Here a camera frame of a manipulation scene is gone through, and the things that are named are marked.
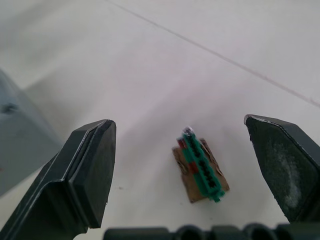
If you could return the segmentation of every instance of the black plastic part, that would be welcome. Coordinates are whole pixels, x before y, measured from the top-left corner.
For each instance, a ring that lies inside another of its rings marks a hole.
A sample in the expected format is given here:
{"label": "black plastic part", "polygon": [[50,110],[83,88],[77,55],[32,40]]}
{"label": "black plastic part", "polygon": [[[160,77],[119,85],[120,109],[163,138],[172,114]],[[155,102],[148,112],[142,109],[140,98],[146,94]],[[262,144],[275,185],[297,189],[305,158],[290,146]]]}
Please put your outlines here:
{"label": "black plastic part", "polygon": [[172,240],[174,234],[166,228],[118,228],[109,229],[104,240]]}
{"label": "black plastic part", "polygon": [[320,220],[320,147],[297,125],[247,115],[262,175],[290,222]]}
{"label": "black plastic part", "polygon": [[42,168],[2,228],[0,239],[72,240],[88,227],[99,227],[111,187],[115,147],[116,124],[111,120],[72,132]]}
{"label": "black plastic part", "polygon": [[109,229],[103,240],[318,240],[319,223],[279,225],[275,230],[262,224],[250,224],[239,230],[234,226],[214,226],[211,231],[187,225],[176,233],[165,228]]}

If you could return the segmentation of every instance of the gray object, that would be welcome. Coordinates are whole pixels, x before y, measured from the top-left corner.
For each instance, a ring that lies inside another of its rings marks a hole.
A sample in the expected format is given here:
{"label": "gray object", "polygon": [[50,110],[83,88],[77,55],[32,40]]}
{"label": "gray object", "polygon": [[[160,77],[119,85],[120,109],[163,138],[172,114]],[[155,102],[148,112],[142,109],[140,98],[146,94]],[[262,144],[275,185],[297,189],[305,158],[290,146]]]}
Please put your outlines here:
{"label": "gray object", "polygon": [[0,71],[0,196],[48,162],[61,146],[39,111]]}

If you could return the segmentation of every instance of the green plastic connector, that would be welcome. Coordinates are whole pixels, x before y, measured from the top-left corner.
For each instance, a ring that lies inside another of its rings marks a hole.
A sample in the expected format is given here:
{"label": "green plastic connector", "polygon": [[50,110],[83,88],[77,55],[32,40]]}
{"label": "green plastic connector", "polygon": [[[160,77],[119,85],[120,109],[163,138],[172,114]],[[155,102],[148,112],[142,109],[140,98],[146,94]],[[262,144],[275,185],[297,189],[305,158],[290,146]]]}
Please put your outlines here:
{"label": "green plastic connector", "polygon": [[220,198],[225,195],[221,184],[216,177],[209,161],[201,148],[200,142],[191,128],[186,128],[182,133],[182,138],[177,139],[182,148],[183,155],[189,164],[196,184],[204,197],[220,202]]}

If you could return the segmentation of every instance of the white floor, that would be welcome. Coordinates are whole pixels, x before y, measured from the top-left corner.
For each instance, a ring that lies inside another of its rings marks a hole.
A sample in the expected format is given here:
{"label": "white floor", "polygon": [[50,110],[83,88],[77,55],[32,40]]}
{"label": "white floor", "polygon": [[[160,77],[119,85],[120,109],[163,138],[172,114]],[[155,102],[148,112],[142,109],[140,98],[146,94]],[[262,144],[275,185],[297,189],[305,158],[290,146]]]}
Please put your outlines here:
{"label": "white floor", "polygon": [[[246,114],[298,124],[320,144],[320,3],[314,0],[3,0],[0,68],[66,140],[117,124],[109,227],[203,229],[286,222],[264,182]],[[171,148],[204,137],[230,185],[188,202]],[[3,226],[35,174],[0,199]]]}

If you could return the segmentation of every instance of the scuffed gripper pad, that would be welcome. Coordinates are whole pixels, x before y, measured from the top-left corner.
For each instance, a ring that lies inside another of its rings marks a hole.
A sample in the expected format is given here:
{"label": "scuffed gripper pad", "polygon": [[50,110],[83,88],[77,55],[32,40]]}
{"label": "scuffed gripper pad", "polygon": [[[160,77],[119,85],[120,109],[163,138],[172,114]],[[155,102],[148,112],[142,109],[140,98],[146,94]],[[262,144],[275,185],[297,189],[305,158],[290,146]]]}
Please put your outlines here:
{"label": "scuffed gripper pad", "polygon": [[289,222],[320,220],[320,147],[293,123],[247,115],[244,124],[262,175]]}

